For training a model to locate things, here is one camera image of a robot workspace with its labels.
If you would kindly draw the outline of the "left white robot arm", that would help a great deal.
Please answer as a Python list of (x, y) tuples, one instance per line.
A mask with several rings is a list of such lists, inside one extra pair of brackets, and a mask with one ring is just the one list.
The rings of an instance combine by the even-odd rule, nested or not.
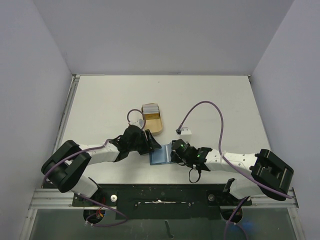
[(131, 152), (143, 156), (161, 149), (150, 130), (129, 125), (123, 134), (109, 138), (102, 145), (80, 145), (73, 140), (64, 142), (42, 165), (44, 180), (49, 180), (61, 192), (73, 192), (84, 196), (88, 204), (100, 203), (102, 193), (98, 184), (84, 175), (88, 165), (116, 163)]

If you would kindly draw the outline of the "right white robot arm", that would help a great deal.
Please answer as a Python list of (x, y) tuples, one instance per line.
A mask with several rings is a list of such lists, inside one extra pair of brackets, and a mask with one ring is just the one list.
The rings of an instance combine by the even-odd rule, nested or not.
[(199, 174), (202, 171), (223, 171), (242, 175), (244, 179), (228, 180), (222, 192), (223, 200), (230, 205), (245, 197), (260, 194), (277, 201), (292, 198), (288, 191), (294, 170), (268, 149), (261, 149), (259, 153), (239, 154), (210, 147), (195, 148), (178, 139), (171, 144), (171, 159)]

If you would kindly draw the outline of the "blue leather card holder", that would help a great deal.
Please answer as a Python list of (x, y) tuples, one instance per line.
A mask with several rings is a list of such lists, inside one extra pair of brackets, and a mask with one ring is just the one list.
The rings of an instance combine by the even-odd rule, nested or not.
[(171, 143), (161, 145), (160, 149), (157, 149), (149, 153), (149, 164), (151, 166), (171, 164), (172, 163), (171, 152), (172, 152)]

